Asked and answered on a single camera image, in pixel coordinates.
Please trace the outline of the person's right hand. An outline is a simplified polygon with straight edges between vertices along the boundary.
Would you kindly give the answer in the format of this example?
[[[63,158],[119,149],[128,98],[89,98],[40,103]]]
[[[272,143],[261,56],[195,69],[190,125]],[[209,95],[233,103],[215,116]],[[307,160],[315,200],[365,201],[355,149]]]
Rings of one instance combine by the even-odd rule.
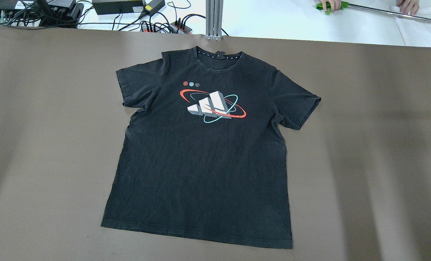
[[[401,14],[416,16],[420,9],[419,2],[419,0],[396,0],[396,7],[399,7]]]

